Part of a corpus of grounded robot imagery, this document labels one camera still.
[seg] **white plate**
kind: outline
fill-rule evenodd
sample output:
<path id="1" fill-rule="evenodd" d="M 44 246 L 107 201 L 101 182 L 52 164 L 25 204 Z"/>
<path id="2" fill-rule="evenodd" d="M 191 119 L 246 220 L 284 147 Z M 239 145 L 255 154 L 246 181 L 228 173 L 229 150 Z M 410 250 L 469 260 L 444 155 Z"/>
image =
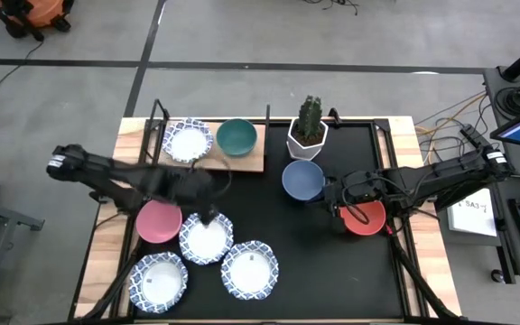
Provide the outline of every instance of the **white plate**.
<path id="1" fill-rule="evenodd" d="M 183 295 L 188 270 L 172 252 L 146 255 L 130 275 L 130 301 L 145 312 L 168 311 Z"/>
<path id="2" fill-rule="evenodd" d="M 208 124 L 186 118 L 166 128 L 162 149 L 176 162 L 191 163 L 206 155 L 213 144 L 214 136 Z"/>
<path id="3" fill-rule="evenodd" d="M 217 262 L 234 244 L 232 229 L 232 222 L 221 213 L 207 227 L 192 213 L 181 225 L 181 253 L 197 265 Z"/>
<path id="4" fill-rule="evenodd" d="M 278 282 L 278 261 L 267 244 L 253 240 L 234 245 L 222 262 L 222 283 L 241 300 L 266 298 Z"/>

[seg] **blue bowl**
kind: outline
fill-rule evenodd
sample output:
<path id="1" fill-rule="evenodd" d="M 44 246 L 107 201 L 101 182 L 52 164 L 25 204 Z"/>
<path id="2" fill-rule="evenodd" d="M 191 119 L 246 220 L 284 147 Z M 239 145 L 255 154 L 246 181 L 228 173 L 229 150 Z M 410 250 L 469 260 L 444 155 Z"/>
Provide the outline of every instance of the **blue bowl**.
<path id="1" fill-rule="evenodd" d="M 236 157 L 249 154 L 254 149 L 257 137 L 252 123 L 241 118 L 222 123 L 216 132 L 216 141 L 222 152 Z"/>
<path id="2" fill-rule="evenodd" d="M 282 173 L 282 185 L 291 197 L 301 201 L 310 200 L 322 191 L 324 172 L 314 162 L 291 162 Z"/>

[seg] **white pot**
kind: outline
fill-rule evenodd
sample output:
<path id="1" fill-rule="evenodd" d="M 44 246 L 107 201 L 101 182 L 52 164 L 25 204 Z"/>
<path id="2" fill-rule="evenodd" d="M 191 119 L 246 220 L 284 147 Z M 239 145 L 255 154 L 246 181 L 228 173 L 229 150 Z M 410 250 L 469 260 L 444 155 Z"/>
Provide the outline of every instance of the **white pot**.
<path id="1" fill-rule="evenodd" d="M 310 161 L 322 150 L 324 143 L 326 143 L 326 136 L 329 133 L 329 126 L 324 122 L 320 121 L 322 127 L 324 127 L 324 136 L 322 137 L 322 142 L 315 145 L 303 146 L 296 141 L 293 137 L 293 126 L 296 123 L 297 118 L 294 118 L 290 123 L 290 128 L 288 129 L 288 139 L 286 140 L 286 146 L 288 146 L 288 152 L 290 153 L 291 158 L 299 159 L 299 160 L 307 160 Z"/>

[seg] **concrete floor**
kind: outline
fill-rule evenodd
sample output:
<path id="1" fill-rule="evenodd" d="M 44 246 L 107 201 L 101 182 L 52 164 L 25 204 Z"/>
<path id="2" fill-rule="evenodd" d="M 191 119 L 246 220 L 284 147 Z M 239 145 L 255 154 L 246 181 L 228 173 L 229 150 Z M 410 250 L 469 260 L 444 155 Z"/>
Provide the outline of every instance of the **concrete floor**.
<path id="1" fill-rule="evenodd" d="M 520 55 L 520 1 L 360 0 L 349 6 L 300 0 L 168 0 L 151 61 L 494 67 Z M 157 0 L 76 2 L 67 34 L 48 31 L 41 60 L 140 60 Z M 0 23 L 0 58 L 35 46 Z M 11 66 L 0 66 L 0 78 Z M 18 231 L 0 273 L 0 313 L 12 324 L 65 320 L 97 205 L 83 185 L 53 181 L 45 165 L 57 144 L 110 155 L 136 68 L 23 67 L 0 88 L 0 204 L 45 218 Z M 148 69 L 133 116 L 159 98 L 176 116 L 296 114 L 307 94 L 342 115 L 407 115 L 420 121 L 483 89 L 479 75 Z M 421 125 L 432 127 L 438 118 Z M 460 116 L 474 124 L 475 108 Z M 484 115 L 490 128 L 490 110 Z M 441 135 L 455 135 L 455 127 Z M 455 155 L 443 153 L 443 158 Z M 447 245 L 464 315 L 520 324 L 520 281 L 488 280 L 492 247 Z"/>

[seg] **potted cactus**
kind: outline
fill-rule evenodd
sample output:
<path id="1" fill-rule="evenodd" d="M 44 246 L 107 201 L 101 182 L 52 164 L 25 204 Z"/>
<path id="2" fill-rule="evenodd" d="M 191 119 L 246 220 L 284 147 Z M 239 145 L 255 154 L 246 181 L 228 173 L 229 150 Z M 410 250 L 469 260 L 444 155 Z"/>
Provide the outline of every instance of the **potted cactus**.
<path id="1" fill-rule="evenodd" d="M 312 160 L 324 146 L 329 127 L 322 118 L 321 100 L 308 96 L 288 129 L 288 152 L 293 159 Z"/>

